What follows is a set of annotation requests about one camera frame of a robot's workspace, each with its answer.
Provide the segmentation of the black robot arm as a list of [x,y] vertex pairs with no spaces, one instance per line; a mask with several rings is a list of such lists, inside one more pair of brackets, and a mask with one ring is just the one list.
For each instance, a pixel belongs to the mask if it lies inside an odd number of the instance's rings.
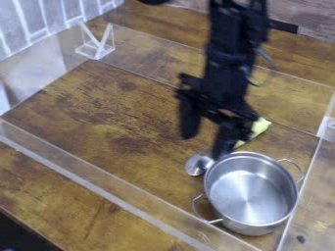
[[190,139],[203,119],[219,126],[211,157],[230,154],[239,142],[253,138],[261,116],[246,101],[251,73],[262,43],[269,40],[269,1],[210,0],[210,39],[201,77],[182,73],[175,97],[179,100],[179,133]]

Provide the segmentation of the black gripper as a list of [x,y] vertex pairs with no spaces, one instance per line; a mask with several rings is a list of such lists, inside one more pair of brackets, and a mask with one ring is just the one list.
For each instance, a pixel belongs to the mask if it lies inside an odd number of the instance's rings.
[[247,87],[258,86],[250,79],[255,51],[227,52],[210,44],[206,53],[203,77],[179,74],[179,130],[180,137],[190,139],[199,132],[202,117],[219,124],[213,146],[213,158],[218,160],[233,153],[239,141],[251,140],[253,123],[259,120],[245,101]]

